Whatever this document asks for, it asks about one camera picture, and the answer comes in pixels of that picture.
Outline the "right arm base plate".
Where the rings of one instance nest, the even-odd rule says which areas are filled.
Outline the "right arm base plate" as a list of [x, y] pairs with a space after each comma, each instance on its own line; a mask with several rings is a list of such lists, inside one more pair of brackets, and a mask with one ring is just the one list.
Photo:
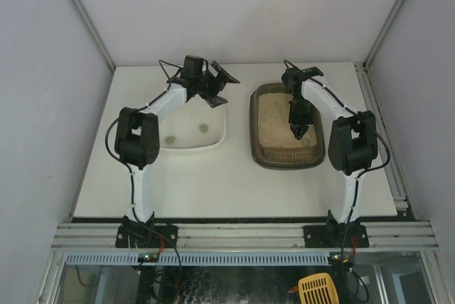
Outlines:
[[366, 227], [363, 225], [348, 229], [335, 228], [330, 230], [326, 225], [306, 225], [303, 227], [303, 237], [306, 248], [368, 248]]

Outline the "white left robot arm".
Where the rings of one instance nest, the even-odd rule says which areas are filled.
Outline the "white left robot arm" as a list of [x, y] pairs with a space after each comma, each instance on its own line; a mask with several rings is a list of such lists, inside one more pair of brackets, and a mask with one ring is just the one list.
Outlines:
[[217, 61], [210, 63], [199, 56], [187, 55], [182, 66], [159, 61], [161, 68], [165, 65], [176, 72], [165, 74], [164, 91], [140, 108], [122, 108], [105, 134], [108, 154], [128, 170], [131, 197], [127, 219], [143, 227], [149, 227], [155, 213], [150, 173], [161, 148], [161, 122], [196, 96], [212, 109], [227, 104], [220, 93], [226, 85], [240, 83]]

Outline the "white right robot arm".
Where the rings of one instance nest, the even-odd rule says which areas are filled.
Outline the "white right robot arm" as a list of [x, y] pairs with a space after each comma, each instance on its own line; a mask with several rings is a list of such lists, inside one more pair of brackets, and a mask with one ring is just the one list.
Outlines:
[[282, 83], [291, 94], [289, 127], [297, 140], [313, 124], [312, 111], [332, 121], [327, 154], [337, 171], [336, 199], [328, 221], [347, 229], [357, 225], [358, 201], [366, 174], [385, 168], [391, 151], [376, 127], [375, 115], [351, 107], [328, 85], [316, 66], [302, 69], [284, 60]]

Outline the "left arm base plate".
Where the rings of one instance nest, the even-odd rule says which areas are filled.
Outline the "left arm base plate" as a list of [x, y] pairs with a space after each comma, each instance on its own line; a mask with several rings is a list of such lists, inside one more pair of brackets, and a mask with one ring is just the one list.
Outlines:
[[115, 247], [119, 249], [146, 249], [164, 246], [172, 249], [178, 238], [178, 227], [175, 225], [155, 226], [156, 233], [141, 226], [125, 227], [121, 225], [117, 230]]

